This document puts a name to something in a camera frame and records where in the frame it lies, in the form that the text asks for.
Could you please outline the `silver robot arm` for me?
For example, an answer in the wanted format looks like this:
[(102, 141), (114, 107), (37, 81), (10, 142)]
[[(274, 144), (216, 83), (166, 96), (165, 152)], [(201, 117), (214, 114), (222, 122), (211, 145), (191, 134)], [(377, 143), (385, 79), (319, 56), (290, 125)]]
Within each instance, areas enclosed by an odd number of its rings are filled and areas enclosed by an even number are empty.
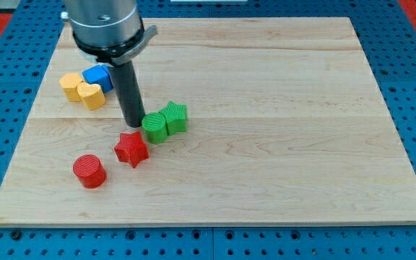
[(78, 48), (98, 63), (120, 66), (132, 61), (156, 36), (145, 27), (135, 0), (64, 0)]

